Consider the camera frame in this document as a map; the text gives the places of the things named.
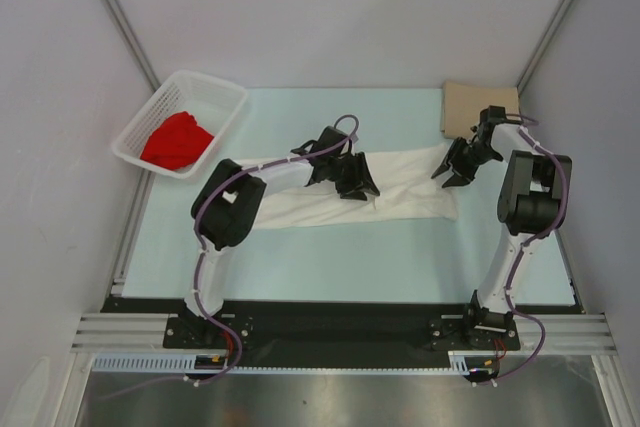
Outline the white t shirt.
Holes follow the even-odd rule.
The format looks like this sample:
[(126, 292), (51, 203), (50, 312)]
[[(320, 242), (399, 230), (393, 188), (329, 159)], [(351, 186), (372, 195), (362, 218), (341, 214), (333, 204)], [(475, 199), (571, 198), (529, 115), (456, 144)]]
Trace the white t shirt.
[(367, 201), (341, 199), (324, 181), (281, 193), (267, 192), (261, 202), (256, 230), (318, 227), (397, 219), (457, 218), (454, 195), (431, 177), (448, 146), (374, 152), (366, 155), (380, 195)]

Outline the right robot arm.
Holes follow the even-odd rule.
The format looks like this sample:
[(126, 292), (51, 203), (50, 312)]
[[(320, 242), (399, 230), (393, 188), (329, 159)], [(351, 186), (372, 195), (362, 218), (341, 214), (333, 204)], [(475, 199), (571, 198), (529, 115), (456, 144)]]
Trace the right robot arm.
[(542, 147), (527, 119), (489, 106), (469, 139), (456, 138), (433, 175), (450, 176), (444, 187), (469, 185), (480, 166), (499, 161), (507, 170), (497, 200), (502, 232), (489, 271), (459, 319), (429, 323), (436, 351), (517, 349), (515, 297), (521, 275), (538, 246), (564, 222), (572, 161)]

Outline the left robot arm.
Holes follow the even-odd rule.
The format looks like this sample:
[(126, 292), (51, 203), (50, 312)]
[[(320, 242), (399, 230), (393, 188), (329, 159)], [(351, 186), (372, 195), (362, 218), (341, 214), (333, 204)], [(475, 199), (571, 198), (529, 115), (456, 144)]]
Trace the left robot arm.
[(199, 253), (185, 311), (186, 334), (197, 345), (214, 344), (221, 323), (214, 317), (224, 304), (229, 257), (248, 237), (265, 198), (288, 189), (330, 182), (343, 200), (366, 201), (380, 195), (366, 156), (355, 152), (356, 133), (324, 128), (281, 159), (243, 167), (222, 160), (191, 207)]

